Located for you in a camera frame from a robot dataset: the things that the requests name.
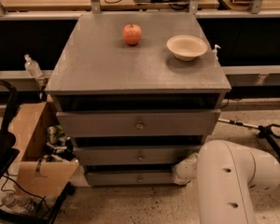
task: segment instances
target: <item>gray countertop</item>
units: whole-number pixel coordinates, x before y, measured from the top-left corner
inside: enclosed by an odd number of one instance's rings
[[[127,23],[142,40],[128,46]],[[174,35],[194,35],[208,51],[179,61],[166,47]],[[186,12],[84,14],[71,34],[46,88],[48,94],[227,92],[231,88],[195,17]]]

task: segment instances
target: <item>cardboard box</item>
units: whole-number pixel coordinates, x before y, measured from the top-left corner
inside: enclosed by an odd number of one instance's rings
[[[20,151],[17,182],[26,191],[38,196],[59,196],[78,168],[78,162],[45,162],[43,148],[47,143],[47,128],[58,124],[48,103],[24,104],[9,130],[16,135],[14,148]],[[15,187],[17,195],[27,195]]]

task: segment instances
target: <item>black chair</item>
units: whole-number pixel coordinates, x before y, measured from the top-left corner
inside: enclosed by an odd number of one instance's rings
[[[10,83],[0,80],[0,86],[9,91],[6,109],[0,128],[0,178],[7,171],[10,164],[16,159],[19,151],[12,148],[16,143],[16,137],[8,131],[8,126],[14,117],[14,107],[17,101],[18,92]]]

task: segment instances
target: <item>drawer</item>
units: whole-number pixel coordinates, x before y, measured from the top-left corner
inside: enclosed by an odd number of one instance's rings
[[[200,146],[75,147],[81,165],[178,163]]]
[[[140,135],[206,135],[211,134],[219,110],[185,112],[58,112],[66,135],[140,136]]]
[[[171,184],[171,171],[103,172],[86,173],[91,186]]]

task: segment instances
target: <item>white plastic bottle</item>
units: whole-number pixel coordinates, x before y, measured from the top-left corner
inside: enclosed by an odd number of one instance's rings
[[[38,63],[32,60],[28,54],[25,55],[25,60],[25,69],[30,77],[40,77],[43,75]]]

